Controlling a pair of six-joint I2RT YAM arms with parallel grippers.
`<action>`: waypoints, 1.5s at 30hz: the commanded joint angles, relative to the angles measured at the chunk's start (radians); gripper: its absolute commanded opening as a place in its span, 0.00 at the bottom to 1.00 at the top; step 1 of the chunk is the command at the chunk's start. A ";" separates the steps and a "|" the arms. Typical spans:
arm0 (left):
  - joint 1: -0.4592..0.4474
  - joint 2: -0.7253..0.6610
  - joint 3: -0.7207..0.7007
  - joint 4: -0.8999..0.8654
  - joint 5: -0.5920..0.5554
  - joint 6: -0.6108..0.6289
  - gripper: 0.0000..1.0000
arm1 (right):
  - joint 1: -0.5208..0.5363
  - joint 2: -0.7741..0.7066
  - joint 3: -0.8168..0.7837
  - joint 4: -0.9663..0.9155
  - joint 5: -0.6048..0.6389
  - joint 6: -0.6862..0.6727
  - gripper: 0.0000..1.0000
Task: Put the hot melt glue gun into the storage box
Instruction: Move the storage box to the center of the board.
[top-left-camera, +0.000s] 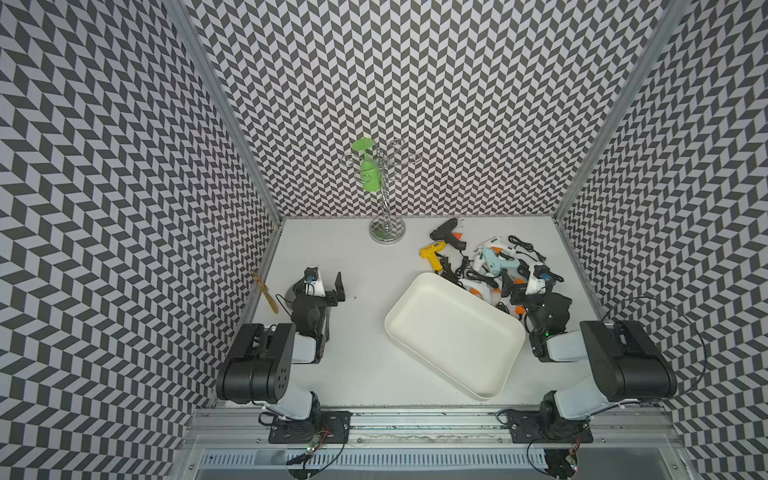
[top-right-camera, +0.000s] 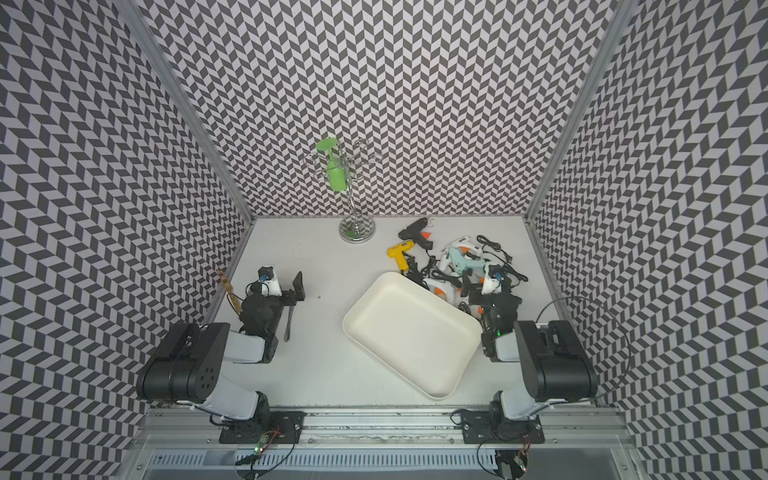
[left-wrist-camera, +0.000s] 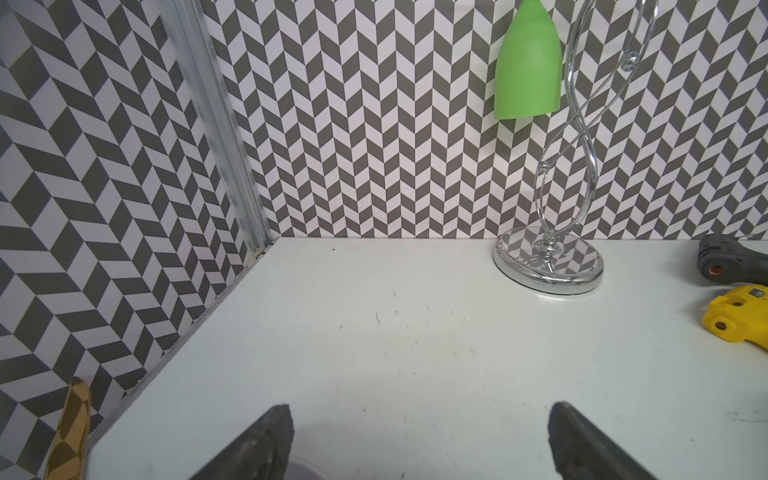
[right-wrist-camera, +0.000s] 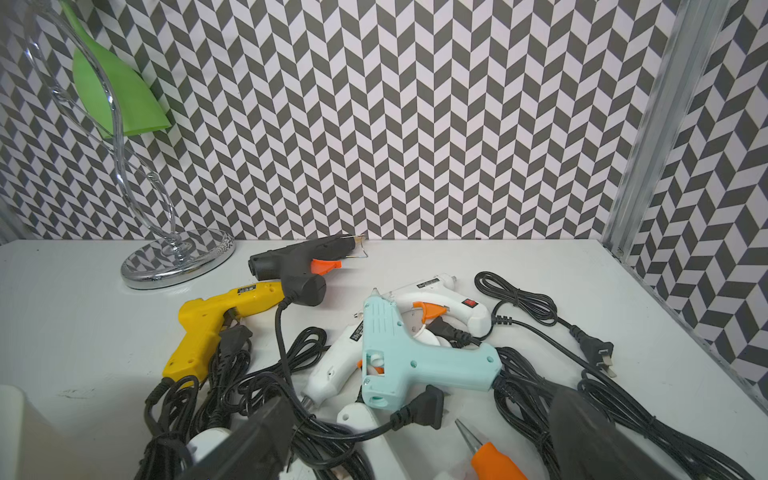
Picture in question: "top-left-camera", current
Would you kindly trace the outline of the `light blue hot glue gun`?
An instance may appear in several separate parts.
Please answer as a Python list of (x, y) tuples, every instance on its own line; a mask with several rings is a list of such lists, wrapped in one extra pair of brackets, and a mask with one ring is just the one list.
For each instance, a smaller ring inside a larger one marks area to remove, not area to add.
[(492, 248), (483, 248), (481, 254), (484, 268), (490, 276), (497, 277), (504, 270), (517, 271), (520, 267), (518, 259), (499, 256)]

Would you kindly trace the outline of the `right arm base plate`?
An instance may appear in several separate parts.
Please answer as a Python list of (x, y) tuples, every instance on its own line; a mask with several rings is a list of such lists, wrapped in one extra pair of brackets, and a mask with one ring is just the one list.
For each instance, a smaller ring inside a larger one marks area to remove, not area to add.
[(586, 420), (566, 420), (557, 414), (518, 410), (505, 410), (502, 416), (514, 444), (594, 442)]

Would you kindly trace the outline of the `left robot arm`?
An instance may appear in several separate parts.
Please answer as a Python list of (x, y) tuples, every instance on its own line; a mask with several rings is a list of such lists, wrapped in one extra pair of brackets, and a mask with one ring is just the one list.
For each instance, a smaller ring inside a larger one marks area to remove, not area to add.
[(255, 405), (277, 420), (316, 425), (319, 398), (290, 380), (291, 369), (323, 359), (331, 338), (331, 310), (346, 300), (343, 276), (338, 273), (328, 288), (319, 268), (308, 267), (286, 293), (269, 294), (267, 300), (289, 320), (240, 327), (216, 379), (217, 398)]

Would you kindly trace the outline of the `cream plastic storage box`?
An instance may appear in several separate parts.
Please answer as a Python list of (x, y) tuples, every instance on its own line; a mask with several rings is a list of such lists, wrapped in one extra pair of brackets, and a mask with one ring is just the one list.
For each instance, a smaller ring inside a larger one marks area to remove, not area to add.
[(501, 394), (526, 340), (518, 320), (435, 273), (412, 281), (384, 329), (393, 343), (480, 401)]

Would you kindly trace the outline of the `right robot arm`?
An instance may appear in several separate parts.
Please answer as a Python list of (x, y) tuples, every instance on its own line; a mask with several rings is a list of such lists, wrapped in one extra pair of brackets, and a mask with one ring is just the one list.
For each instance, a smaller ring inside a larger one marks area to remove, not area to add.
[(542, 363), (589, 363), (590, 373), (551, 391), (540, 403), (539, 434), (546, 440), (585, 432), (589, 419), (624, 404), (672, 398), (678, 381), (671, 364), (637, 321), (582, 321), (569, 331), (572, 300), (535, 294), (523, 304), (531, 350)]

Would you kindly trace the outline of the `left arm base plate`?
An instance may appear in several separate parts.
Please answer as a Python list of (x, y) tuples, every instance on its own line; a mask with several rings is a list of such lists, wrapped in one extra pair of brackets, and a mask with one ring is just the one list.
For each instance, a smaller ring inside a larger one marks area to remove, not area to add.
[(274, 420), (269, 429), (270, 444), (307, 446), (316, 434), (327, 432), (324, 444), (344, 444), (349, 439), (351, 411), (327, 411), (307, 420)]

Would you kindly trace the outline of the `black hot glue gun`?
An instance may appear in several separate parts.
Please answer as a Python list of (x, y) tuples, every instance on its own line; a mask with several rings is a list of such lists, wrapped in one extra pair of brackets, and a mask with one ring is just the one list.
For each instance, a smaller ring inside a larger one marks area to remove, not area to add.
[(458, 226), (459, 219), (456, 217), (450, 218), (434, 229), (429, 234), (429, 237), (433, 241), (443, 241), (458, 251), (464, 251), (466, 249), (466, 242), (458, 234), (454, 233)]

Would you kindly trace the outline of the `yellow hot glue gun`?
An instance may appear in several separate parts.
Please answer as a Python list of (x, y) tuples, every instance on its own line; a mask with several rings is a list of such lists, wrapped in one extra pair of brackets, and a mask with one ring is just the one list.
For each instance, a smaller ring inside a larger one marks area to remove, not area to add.
[(445, 241), (439, 240), (422, 247), (419, 251), (420, 257), (426, 259), (430, 263), (430, 266), (435, 273), (440, 274), (444, 270), (439, 254), (446, 248), (446, 246), (447, 244)]

